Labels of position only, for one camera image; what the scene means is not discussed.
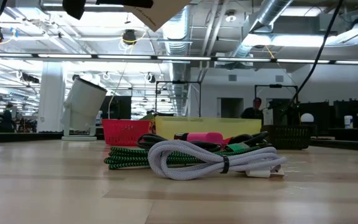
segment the white ball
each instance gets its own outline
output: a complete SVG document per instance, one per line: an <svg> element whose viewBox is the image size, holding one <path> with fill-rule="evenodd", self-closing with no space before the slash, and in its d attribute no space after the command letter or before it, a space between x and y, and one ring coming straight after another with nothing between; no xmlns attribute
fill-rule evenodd
<svg viewBox="0 0 358 224"><path fill-rule="evenodd" d="M305 113L301 116L301 122L314 122L314 117L309 113Z"/></svg>

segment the person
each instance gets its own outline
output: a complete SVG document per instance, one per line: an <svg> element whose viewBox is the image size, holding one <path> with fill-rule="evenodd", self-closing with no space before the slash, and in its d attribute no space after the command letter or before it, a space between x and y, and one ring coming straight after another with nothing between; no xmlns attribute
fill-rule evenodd
<svg viewBox="0 0 358 224"><path fill-rule="evenodd" d="M254 106L251 108L247 108L242 112L241 118L247 119L261 119L262 124L264 123L264 114L261 110L259 110L260 105L262 104L262 100L259 97L254 99Z"/></svg>
<svg viewBox="0 0 358 224"><path fill-rule="evenodd" d="M1 125L4 126L8 130L13 130L12 113L11 113L12 107L13 107L12 104L8 104L6 106L6 110L4 112L4 118L2 119L2 122L1 122Z"/></svg>

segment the green braided cable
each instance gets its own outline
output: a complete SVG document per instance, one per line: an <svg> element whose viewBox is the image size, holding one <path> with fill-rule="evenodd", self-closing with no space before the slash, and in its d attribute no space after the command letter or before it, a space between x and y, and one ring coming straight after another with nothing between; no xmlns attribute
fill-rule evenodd
<svg viewBox="0 0 358 224"><path fill-rule="evenodd" d="M217 155L234 156L254 150L260 149L259 146L250 147L236 152L219 151L214 152ZM105 158L104 163L109 164L109 169L120 169L125 167L139 167L149 166L147 160L147 151L143 149L126 149L121 147L112 147L109 153L110 157ZM181 152L173 152L168 156L168 165L185 165L185 164L201 164L202 160L199 160L191 155Z"/></svg>

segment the yellow box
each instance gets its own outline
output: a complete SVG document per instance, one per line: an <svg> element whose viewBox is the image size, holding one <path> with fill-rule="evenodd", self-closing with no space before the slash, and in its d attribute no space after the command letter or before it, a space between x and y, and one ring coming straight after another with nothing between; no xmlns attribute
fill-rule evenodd
<svg viewBox="0 0 358 224"><path fill-rule="evenodd" d="M173 139L176 133L219 132L223 138L240 134L256 134L260 132L262 121L259 119L232 118L192 118L164 117L155 118L157 134L166 139Z"/></svg>

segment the red basket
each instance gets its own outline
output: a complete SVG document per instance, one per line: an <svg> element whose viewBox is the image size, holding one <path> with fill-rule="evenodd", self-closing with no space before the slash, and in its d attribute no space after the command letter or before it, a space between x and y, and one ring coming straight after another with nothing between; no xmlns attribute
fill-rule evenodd
<svg viewBox="0 0 358 224"><path fill-rule="evenodd" d="M136 146L143 134L152 132L150 121L102 119L104 140L111 146Z"/></svg>

